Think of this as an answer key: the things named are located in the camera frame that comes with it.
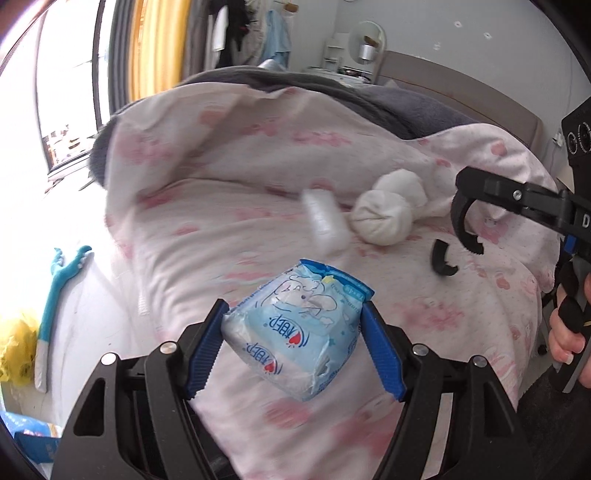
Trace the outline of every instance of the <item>finger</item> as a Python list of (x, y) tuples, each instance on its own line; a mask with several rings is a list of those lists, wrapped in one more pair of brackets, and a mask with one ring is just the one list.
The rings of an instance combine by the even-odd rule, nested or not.
[(591, 302), (591, 274), (585, 278), (585, 297), (587, 297), (588, 302)]
[(558, 344), (556, 338), (554, 337), (554, 330), (552, 330), (548, 336), (548, 346), (550, 347), (552, 358), (554, 358), (554, 360), (557, 362), (567, 365), (570, 365), (573, 362), (573, 354), (571, 352), (567, 352)]
[(552, 312), (550, 315), (550, 327), (554, 333), (554, 339), (567, 352), (581, 353), (585, 348), (585, 338), (580, 333), (573, 333), (558, 315), (558, 310)]
[(581, 385), (585, 388), (591, 388), (591, 360), (588, 360), (587, 364), (581, 370), (579, 382), (581, 382)]
[(565, 298), (566, 298), (566, 292), (564, 290), (564, 287), (562, 285), (558, 285), (558, 290), (556, 291), (556, 300), (558, 301), (559, 307)]

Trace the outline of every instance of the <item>yellow curtain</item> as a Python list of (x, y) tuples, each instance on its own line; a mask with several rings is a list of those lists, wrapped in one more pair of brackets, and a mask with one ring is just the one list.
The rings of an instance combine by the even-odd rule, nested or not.
[(131, 35), (129, 36), (129, 100), (135, 102), (141, 98), (139, 92), (139, 71), (140, 71), (140, 45), (144, 29), (144, 19), (148, 0), (135, 0), (134, 16), (131, 24)]
[(191, 0), (136, 3), (129, 56), (132, 100), (163, 92), (180, 82)]

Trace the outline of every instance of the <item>window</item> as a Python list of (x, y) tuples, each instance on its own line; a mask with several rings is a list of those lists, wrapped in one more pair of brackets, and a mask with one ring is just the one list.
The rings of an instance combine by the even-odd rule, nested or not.
[[(85, 158), (102, 125), (108, 104), (106, 52), (114, 3), (57, 0), (42, 20), (37, 110), (50, 170)], [(96, 27), (100, 27), (97, 39)]]

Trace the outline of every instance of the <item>hanging clothes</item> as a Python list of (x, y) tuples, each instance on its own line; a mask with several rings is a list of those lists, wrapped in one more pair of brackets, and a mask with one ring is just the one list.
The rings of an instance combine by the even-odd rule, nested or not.
[(287, 23), (276, 10), (267, 12), (267, 38), (263, 46), (260, 62), (275, 60), (287, 68), (290, 59), (291, 41)]
[(183, 53), (183, 80), (206, 68), (207, 17), (209, 2), (192, 0), (187, 19), (187, 36)]
[(217, 65), (221, 51), (226, 48), (226, 37), (228, 31), (228, 6), (224, 5), (217, 13), (216, 22), (213, 25), (212, 52), (213, 64)]
[(259, 65), (262, 48), (267, 37), (267, 0), (246, 0), (246, 11), (250, 20), (249, 32), (242, 39), (242, 49), (234, 45), (234, 65)]
[[(225, 15), (222, 9), (228, 9), (228, 26), (226, 28), (226, 37), (224, 49), (220, 51), (219, 60), (216, 68), (230, 67), (234, 65), (232, 57), (232, 45), (235, 43), (238, 51), (242, 49), (242, 39), (249, 32), (249, 17), (246, 12), (245, 0), (212, 0), (210, 4), (210, 13), (216, 17), (214, 26), (214, 37), (216, 26), (218, 26), (218, 17), (220, 14)], [(212, 47), (216, 47), (215, 40), (212, 42)]]

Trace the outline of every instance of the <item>diaper package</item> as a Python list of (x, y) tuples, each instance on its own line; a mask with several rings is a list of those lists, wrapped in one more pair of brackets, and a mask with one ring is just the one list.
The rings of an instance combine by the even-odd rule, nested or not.
[(20, 449), (35, 463), (53, 463), (62, 429), (53, 423), (0, 411), (0, 419)]
[(306, 401), (323, 391), (350, 357), (361, 307), (373, 294), (341, 270), (301, 260), (232, 308), (222, 333), (254, 371)]

